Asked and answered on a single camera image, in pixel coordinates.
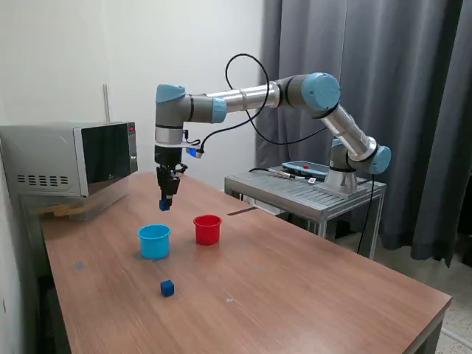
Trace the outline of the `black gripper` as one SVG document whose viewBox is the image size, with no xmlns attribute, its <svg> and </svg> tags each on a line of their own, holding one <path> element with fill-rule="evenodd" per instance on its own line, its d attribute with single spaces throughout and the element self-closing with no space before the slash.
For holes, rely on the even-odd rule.
<svg viewBox="0 0 472 354">
<path fill-rule="evenodd" d="M 161 190 L 161 200 L 165 202 L 166 207 L 171 207 L 173 196 L 178 192 L 180 184 L 179 173 L 175 170 L 181 163 L 182 148 L 181 147 L 163 147 L 156 145 L 154 147 L 154 160 L 157 163 L 156 176 L 158 186 Z"/>
</svg>

